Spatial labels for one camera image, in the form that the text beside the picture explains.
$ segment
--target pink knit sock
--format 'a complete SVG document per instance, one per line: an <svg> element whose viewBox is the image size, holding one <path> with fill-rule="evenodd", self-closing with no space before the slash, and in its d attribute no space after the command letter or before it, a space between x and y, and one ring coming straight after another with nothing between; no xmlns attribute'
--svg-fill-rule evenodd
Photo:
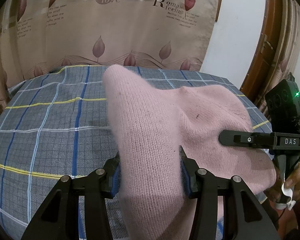
<svg viewBox="0 0 300 240"><path fill-rule="evenodd" d="M119 65L106 70L103 85L131 240L189 238L196 200L183 192L179 145L200 168L218 177L239 175L255 194L274 184L274 166L263 151L219 143L222 130L252 130L246 109L226 88L158 90ZM220 200L218 219L222 215Z"/></svg>

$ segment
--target bed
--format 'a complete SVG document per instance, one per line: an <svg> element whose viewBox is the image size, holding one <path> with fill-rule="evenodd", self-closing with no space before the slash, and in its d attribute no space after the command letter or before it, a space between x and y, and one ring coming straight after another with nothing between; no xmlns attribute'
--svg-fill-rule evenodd
<svg viewBox="0 0 300 240"><path fill-rule="evenodd" d="M32 216L67 174L88 175L117 149L107 121L102 75L106 66L71 65L9 89L0 116L0 225L21 238ZM255 132L271 132L263 114L227 79L205 73L127 67L158 89L218 84L239 97ZM117 198L106 200L114 239L128 239ZM85 239L84 203L79 200L79 235ZM216 239L222 238L223 221Z"/></svg>

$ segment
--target curtain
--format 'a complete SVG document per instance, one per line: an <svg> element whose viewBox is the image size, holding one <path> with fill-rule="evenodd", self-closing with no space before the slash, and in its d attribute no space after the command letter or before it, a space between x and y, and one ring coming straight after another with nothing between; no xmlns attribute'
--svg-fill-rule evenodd
<svg viewBox="0 0 300 240"><path fill-rule="evenodd" d="M7 0L0 10L0 113L7 88L63 65L199 71L218 0Z"/></svg>
<svg viewBox="0 0 300 240"><path fill-rule="evenodd" d="M271 69L257 96L255 105L269 119L265 95L282 79L293 73L300 51L300 7L295 0L283 0L279 45Z"/></svg>

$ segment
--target blue stripe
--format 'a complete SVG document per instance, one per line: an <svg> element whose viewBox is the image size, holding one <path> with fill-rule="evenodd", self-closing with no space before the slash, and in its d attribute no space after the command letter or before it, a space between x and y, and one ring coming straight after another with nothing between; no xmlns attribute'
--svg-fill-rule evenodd
<svg viewBox="0 0 300 240"><path fill-rule="evenodd" d="M188 81L188 83L193 87L193 85L191 84L191 82L186 78L185 74L183 73L182 70L180 70L181 74L183 75L183 77Z"/></svg>
<svg viewBox="0 0 300 240"><path fill-rule="evenodd" d="M86 83L88 82L89 78L89 73L90 73L90 66L88 66L88 71L87 71L87 76L86 76ZM87 84L84 85L82 93L81 93L81 98L84 97L84 93L86 91ZM75 128L79 127L79 120L80 120L80 115L81 115L81 106L82 106L82 100L79 101L79 106L78 106L78 114L77 118L75 119ZM77 175L77 157L78 157L78 131L74 132L74 145L73 145L73 156L72 156L72 175L76 176Z"/></svg>
<svg viewBox="0 0 300 240"><path fill-rule="evenodd" d="M87 71L87 76L86 76L86 83L88 82L89 79L89 74L90 74L90 66L88 66L88 71ZM87 84L84 85L82 93L81 93L81 98L84 97L84 93L86 91ZM79 127L79 120L81 116L81 106L82 106L82 100L79 101L78 104L78 114L77 118L75 119L75 127ZM73 144L73 156L72 156L72 175L76 176L77 175L77 157L78 157L78 131L74 132L74 144ZM80 210L79 210L79 216L78 216L78 225L79 225L79 235L80 238L85 239L84 232L83 232L83 224L82 224L82 218L80 215Z"/></svg>
<svg viewBox="0 0 300 240"><path fill-rule="evenodd" d="M82 218L81 218L81 214L80 214L80 207L78 207L78 208L79 208L79 211L78 211L79 238L85 239L84 231L83 231Z"/></svg>
<svg viewBox="0 0 300 240"><path fill-rule="evenodd" d="M42 81L41 81L41 86L42 86L42 83L44 82L44 80L45 80L48 76L49 76L49 74L48 74L44 79L42 79ZM33 100L35 99L35 97L37 96L37 94L39 93L39 91L40 91L40 89L35 93L35 95L34 95L33 98L31 99L29 105L32 104ZM18 124L17 124L15 130L17 130L18 127L19 127L19 125L21 124L21 121L22 121L24 115L26 114L26 111L28 110L28 108L29 108L29 107L27 107L27 108L25 109L25 111L23 112L22 116L20 117L20 120L19 120L19 122L18 122ZM6 157L5 157L5 159L4 159L4 164L3 164L4 166L7 164L8 154L9 154L11 145L12 145L12 143L13 143L13 139L14 139L15 134L16 134L16 132L13 132L11 141L10 141L9 146L8 146L8 149L7 149ZM1 190L0 190L0 208L1 208L1 209L2 209L2 202L3 202L3 197L2 197L2 196L3 196L3 179L4 179L5 171L6 171L6 170L4 169L3 172L2 172L2 177L1 177ZM5 228L5 225L4 225L4 223L3 223L3 215L2 215L2 212L0 212L0 216L1 216L1 221L2 221L3 228L4 228L5 231L7 231L6 228Z"/></svg>
<svg viewBox="0 0 300 240"><path fill-rule="evenodd" d="M142 77L140 67L137 67L137 68L138 68L138 72L139 72L140 77Z"/></svg>
<svg viewBox="0 0 300 240"><path fill-rule="evenodd" d="M166 81L168 81L168 83L170 84L170 86L175 89L174 85L170 82L170 80L167 78L167 75L165 74L165 72L163 72L161 69L159 69L159 71L164 75L164 78L166 79Z"/></svg>
<svg viewBox="0 0 300 240"><path fill-rule="evenodd" d="M223 226L221 225L220 221L218 221L217 225L218 225L218 228L221 232L221 235L223 236Z"/></svg>

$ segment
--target yellow stripe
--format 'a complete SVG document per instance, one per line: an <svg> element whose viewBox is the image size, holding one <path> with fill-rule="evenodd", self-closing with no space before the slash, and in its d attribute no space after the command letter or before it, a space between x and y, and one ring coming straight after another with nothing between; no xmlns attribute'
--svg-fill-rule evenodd
<svg viewBox="0 0 300 240"><path fill-rule="evenodd" d="M76 100L83 100L83 101L103 101L106 100L106 98L80 98L80 97L76 97L76 98L72 98L69 99L67 101L57 101L57 102L50 102L50 103L36 103L36 104L32 104L32 105L24 105L24 106L7 106L6 109L14 109L14 108L25 108L25 107L31 107L31 106L44 106L44 105L51 105L51 104L66 104L66 103L71 103L74 102Z"/></svg>
<svg viewBox="0 0 300 240"><path fill-rule="evenodd" d="M20 170L14 167L10 167L10 166L4 166L2 164L0 164L0 168L7 170L7 171L12 171L18 174L23 174L23 175L29 175L31 174L31 176L34 177L40 177L40 178L45 178L45 179L60 179L63 175L57 175L57 174L49 174L49 173L40 173L40 172L29 172L29 171L25 171L25 170Z"/></svg>
<svg viewBox="0 0 300 240"><path fill-rule="evenodd" d="M59 74L61 73L65 68L70 68L70 67L100 67L101 65L73 65L73 66L67 66L67 67L63 67L62 69L60 69L58 72L56 73L50 73L50 75L54 75L54 74Z"/></svg>
<svg viewBox="0 0 300 240"><path fill-rule="evenodd" d="M265 124L265 123L267 123L267 122L269 122L269 121L267 120L267 121L264 121L264 122L262 122L262 123L260 123L260 124L257 124L257 125L255 125L254 127L252 127L252 129L258 128L258 127L260 127L261 125L263 125L263 124Z"/></svg>

